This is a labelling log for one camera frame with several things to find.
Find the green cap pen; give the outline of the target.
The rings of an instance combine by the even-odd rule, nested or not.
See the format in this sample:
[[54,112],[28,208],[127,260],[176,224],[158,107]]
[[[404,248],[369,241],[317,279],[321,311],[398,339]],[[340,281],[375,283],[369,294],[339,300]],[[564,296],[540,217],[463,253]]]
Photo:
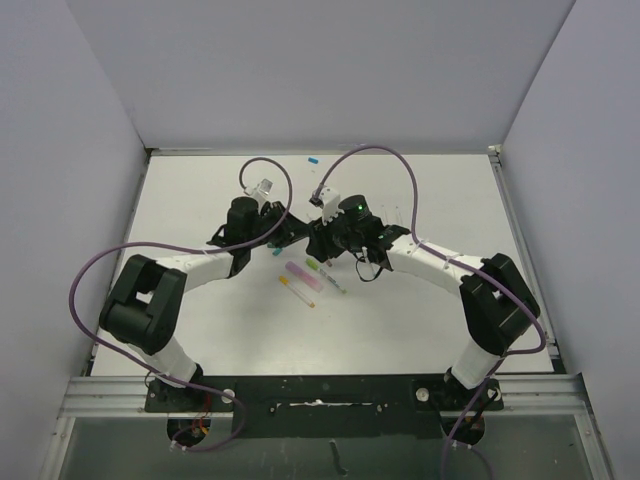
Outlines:
[[327,280],[331,285],[333,285],[338,291],[340,291],[342,294],[346,294],[347,290],[345,288],[343,288],[338,281],[333,278],[323,267],[320,266],[319,263],[317,263],[314,259],[312,259],[311,257],[308,257],[305,260],[305,263],[307,264],[308,267],[310,267],[312,270],[316,271],[317,273],[319,273],[325,280]]

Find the aluminium right rail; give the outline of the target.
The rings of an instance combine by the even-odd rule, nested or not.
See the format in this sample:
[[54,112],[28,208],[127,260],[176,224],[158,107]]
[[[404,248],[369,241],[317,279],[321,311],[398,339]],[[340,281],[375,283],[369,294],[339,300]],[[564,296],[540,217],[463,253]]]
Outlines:
[[566,368],[561,356],[561,351],[559,349],[553,324],[548,315],[547,305],[542,294],[540,284],[538,282],[530,251],[511,198],[509,187],[506,182],[506,177],[503,170],[503,162],[501,160],[501,153],[501,144],[491,145],[487,148],[487,154],[491,164],[491,168],[493,170],[502,204],[505,209],[509,226],[514,238],[516,250],[521,260],[523,275],[526,278],[529,287],[540,307],[541,313],[539,320],[545,331],[547,351],[550,356],[553,371],[555,374],[565,374]]

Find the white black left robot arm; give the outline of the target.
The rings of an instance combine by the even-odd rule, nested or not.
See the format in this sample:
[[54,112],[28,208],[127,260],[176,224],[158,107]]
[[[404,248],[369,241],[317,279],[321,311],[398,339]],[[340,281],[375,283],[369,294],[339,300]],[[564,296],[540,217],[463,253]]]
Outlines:
[[251,251],[271,244],[284,248],[308,236],[308,226],[280,202],[238,197],[226,223],[207,242],[222,251],[154,260],[133,255],[125,263],[99,317],[100,328],[129,345],[169,385],[168,399],[180,410],[200,405],[201,367],[174,336],[183,296],[212,281],[238,275]]

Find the aluminium rail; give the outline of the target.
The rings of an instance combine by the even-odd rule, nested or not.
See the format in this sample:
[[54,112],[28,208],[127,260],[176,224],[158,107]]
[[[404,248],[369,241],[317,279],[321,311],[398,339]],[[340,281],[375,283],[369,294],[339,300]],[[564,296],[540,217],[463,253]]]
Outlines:
[[577,376],[80,377],[45,479],[609,479]]
[[540,284],[538,282],[530,251],[511,198],[509,187],[506,182],[506,177],[503,170],[503,162],[501,160],[501,153],[501,144],[491,145],[487,148],[487,154],[491,164],[491,168],[493,170],[502,204],[505,209],[509,226],[514,238],[516,250],[521,260],[523,275],[526,278],[529,287],[540,307],[541,313],[539,320],[545,331],[547,351],[550,356],[553,371],[555,374],[565,374],[566,368],[561,356],[561,351],[559,349],[553,324],[548,315],[547,305],[542,294]]

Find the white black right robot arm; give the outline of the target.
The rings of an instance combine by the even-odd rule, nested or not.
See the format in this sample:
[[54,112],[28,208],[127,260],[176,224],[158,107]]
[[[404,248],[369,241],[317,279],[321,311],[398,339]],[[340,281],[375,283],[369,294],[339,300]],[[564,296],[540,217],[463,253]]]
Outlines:
[[481,396],[480,384],[505,358],[512,344],[540,315],[531,290],[513,260],[464,255],[421,240],[410,229],[385,225],[362,195],[341,199],[325,188],[311,197],[321,209],[309,223],[307,253],[320,262],[345,252],[381,269],[413,275],[458,297],[470,340],[450,368],[448,402],[469,408]]

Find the aluminium front rail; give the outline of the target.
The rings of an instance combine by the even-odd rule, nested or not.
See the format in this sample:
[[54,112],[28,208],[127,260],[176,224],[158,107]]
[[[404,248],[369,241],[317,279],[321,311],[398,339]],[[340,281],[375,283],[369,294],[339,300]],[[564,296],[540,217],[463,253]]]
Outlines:
[[577,376],[80,377],[45,479],[609,479]]

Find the purple highlighter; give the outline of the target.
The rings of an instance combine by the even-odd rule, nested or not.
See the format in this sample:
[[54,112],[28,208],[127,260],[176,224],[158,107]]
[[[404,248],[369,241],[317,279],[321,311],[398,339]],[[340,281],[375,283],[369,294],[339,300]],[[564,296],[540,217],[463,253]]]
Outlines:
[[323,285],[321,284],[321,282],[311,274],[307,273],[301,266],[299,266],[295,262],[287,261],[285,264],[285,268],[288,272],[305,283],[313,291],[321,292],[323,290]]

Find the yellow cap pen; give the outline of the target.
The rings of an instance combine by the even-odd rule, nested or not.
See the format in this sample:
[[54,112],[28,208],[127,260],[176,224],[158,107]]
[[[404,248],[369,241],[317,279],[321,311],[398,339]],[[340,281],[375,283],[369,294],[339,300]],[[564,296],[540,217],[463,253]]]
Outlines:
[[291,284],[291,282],[285,277],[280,276],[279,281],[282,285],[284,285],[289,291],[291,291],[294,295],[296,295],[302,302],[304,302],[310,308],[315,307],[315,303],[306,296],[302,291],[300,291],[297,287]]

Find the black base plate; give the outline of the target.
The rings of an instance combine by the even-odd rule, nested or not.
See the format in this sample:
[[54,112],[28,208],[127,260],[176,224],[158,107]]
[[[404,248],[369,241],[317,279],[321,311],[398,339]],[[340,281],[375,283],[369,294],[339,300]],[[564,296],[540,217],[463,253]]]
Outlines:
[[200,444],[216,420],[238,439],[413,436],[475,444],[484,415],[504,408],[497,380],[466,390],[447,374],[203,376],[200,389],[147,385],[144,410],[165,414],[170,439]]

